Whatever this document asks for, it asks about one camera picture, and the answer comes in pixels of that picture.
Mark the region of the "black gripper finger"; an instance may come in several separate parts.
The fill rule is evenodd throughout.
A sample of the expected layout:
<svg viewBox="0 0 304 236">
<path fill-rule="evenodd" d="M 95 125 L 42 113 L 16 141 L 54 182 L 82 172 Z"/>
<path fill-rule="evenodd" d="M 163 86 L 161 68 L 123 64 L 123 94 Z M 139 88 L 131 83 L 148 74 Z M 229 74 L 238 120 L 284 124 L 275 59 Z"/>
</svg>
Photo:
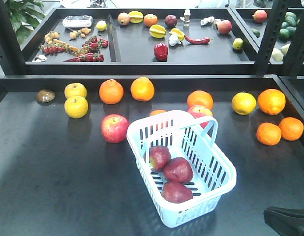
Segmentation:
<svg viewBox="0 0 304 236">
<path fill-rule="evenodd" d="M 304 236 L 304 209 L 269 206 L 264 221 L 280 236 Z"/>
</svg>

